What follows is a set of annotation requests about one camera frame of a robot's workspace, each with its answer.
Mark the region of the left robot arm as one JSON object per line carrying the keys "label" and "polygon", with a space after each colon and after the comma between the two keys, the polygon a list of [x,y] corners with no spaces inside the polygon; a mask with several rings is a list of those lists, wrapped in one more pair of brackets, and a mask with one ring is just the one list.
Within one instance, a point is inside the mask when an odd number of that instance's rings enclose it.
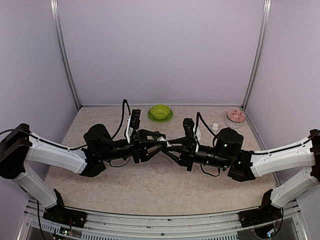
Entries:
{"label": "left robot arm", "polygon": [[70,218],[61,195],[52,190],[28,165],[42,163],[69,170],[84,177],[96,177],[106,169],[105,162],[132,157],[135,162],[146,162],[166,146],[166,136],[157,131],[132,130],[127,139],[113,140],[103,124],[92,126],[84,134],[86,145],[70,148],[32,133],[22,123],[8,129],[0,142],[0,176],[16,182],[23,190],[63,223]]}

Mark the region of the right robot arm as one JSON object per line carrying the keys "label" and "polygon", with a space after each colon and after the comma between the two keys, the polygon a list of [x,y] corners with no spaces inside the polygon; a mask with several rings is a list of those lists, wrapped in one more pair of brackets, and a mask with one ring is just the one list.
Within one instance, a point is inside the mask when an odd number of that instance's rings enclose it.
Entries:
{"label": "right robot arm", "polygon": [[264,175],[301,167],[284,184],[264,193],[256,210],[256,218],[266,222],[276,209],[307,192],[320,183],[320,131],[312,129],[310,135],[295,143],[269,150],[242,149],[244,137],[230,127],[223,128],[214,137],[213,146],[201,145],[195,136],[167,142],[162,152],[178,165],[190,171],[194,164],[228,170],[228,177],[238,182],[255,180]]}

